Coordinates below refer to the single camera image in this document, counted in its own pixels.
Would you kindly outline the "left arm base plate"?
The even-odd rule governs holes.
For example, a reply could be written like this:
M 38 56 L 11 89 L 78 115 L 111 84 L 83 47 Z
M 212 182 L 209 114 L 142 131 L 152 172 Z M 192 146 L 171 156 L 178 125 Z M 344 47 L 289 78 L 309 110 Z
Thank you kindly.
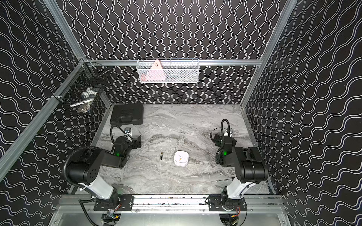
M 94 211 L 131 211 L 133 207 L 134 196 L 132 195 L 118 195 L 118 198 L 111 198 L 109 200 L 96 199 L 93 210 Z

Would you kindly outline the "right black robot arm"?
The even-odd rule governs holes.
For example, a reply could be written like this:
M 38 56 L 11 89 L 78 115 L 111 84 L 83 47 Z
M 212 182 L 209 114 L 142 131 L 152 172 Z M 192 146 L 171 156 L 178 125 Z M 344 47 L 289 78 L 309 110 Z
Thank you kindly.
M 221 194 L 221 206 L 232 211 L 242 205 L 250 188 L 267 180 L 268 171 L 257 147 L 238 147 L 237 141 L 226 135 L 210 135 L 210 138 L 218 147 L 216 163 L 235 171 L 234 179 Z

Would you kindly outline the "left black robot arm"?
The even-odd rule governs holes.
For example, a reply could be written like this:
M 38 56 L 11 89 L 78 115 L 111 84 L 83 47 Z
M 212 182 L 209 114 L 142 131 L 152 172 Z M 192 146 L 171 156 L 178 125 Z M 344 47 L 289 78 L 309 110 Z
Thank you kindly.
M 99 175 L 100 168 L 124 168 L 130 152 L 138 148 L 141 148 L 141 136 L 136 139 L 120 136 L 114 140 L 111 151 L 95 146 L 78 148 L 66 159 L 64 177 L 68 183 L 89 193 L 98 207 L 115 209 L 121 204 L 117 189 Z

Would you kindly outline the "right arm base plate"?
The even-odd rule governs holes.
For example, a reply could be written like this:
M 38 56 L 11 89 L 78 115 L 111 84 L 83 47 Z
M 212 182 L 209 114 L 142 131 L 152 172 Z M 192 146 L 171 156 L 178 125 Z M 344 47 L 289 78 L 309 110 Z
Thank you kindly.
M 231 199 L 221 195 L 210 195 L 206 199 L 209 211 L 247 211 L 247 204 L 244 198 Z

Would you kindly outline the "white square alarm clock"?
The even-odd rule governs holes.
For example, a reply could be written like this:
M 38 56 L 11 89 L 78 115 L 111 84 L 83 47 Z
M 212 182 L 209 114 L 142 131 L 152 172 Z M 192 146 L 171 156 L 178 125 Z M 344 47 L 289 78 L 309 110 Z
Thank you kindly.
M 176 151 L 174 154 L 173 162 L 176 166 L 186 167 L 189 162 L 189 154 L 186 151 Z

